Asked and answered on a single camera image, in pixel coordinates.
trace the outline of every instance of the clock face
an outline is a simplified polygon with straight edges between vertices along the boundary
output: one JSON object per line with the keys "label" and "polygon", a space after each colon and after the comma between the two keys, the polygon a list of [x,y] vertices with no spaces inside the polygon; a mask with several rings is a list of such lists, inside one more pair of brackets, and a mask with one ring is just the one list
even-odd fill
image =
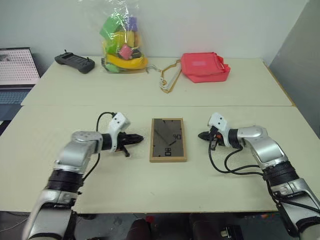
{"label": "clock face", "polygon": [[154,158],[184,156],[182,119],[154,119],[153,151]]}

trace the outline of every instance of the white table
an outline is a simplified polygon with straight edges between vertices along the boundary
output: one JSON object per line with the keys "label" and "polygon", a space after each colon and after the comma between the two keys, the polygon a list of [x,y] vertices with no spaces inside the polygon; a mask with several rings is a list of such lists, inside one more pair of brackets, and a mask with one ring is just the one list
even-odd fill
{"label": "white table", "polygon": [[[221,174],[211,166],[208,143],[197,135],[208,129],[213,112],[224,115],[234,128],[266,127],[297,173],[320,197],[320,141],[295,107],[24,106],[0,137],[0,210],[30,211],[71,134],[93,131],[97,116],[104,111],[123,112],[131,121],[126,132],[145,139],[127,148],[131,158],[121,152],[101,154],[76,202],[75,210],[80,213],[276,210],[260,176]],[[187,162],[149,162],[151,121],[162,117],[183,118]],[[104,119],[101,132],[106,124]],[[219,167],[230,152],[225,147],[213,152]],[[247,149],[230,161],[232,168],[255,162]]]}
{"label": "white table", "polygon": [[[259,58],[226,58],[231,72],[225,82],[193,83],[180,75],[169,94],[160,90],[160,73],[110,74],[100,57],[88,74],[54,62],[22,105],[123,106],[291,106],[291,101]],[[175,58],[150,58],[164,69]],[[165,73],[172,79],[176,68]]]}

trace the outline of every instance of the laptop keyboard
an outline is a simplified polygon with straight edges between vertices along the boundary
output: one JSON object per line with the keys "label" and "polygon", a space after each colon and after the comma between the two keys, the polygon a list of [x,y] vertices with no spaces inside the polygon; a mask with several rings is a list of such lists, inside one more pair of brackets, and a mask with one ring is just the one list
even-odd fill
{"label": "laptop keyboard", "polygon": [[0,91],[0,104],[21,104],[28,91]]}

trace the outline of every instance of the floor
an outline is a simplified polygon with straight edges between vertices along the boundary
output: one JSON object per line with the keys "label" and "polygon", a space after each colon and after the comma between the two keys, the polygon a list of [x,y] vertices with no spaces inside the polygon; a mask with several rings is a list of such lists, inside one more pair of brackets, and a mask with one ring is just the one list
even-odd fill
{"label": "floor", "polygon": [[[12,212],[15,215],[0,211],[0,240],[21,239],[24,223],[1,232],[26,219],[26,214]],[[245,240],[291,240],[280,219],[279,214],[233,214],[233,213],[203,213],[217,223],[222,229],[225,225],[240,225]],[[132,222],[139,218],[151,220],[152,240],[190,240],[190,215],[188,213],[158,213],[158,214],[98,214],[92,220],[78,218],[75,229],[77,240],[87,240],[100,237],[100,240],[125,240]]]}

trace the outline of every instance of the laptop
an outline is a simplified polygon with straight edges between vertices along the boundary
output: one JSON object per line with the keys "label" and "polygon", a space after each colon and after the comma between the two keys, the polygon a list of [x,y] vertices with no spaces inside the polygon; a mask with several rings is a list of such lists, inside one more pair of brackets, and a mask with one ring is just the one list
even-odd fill
{"label": "laptop", "polygon": [[0,48],[0,121],[11,121],[40,76],[29,47]]}

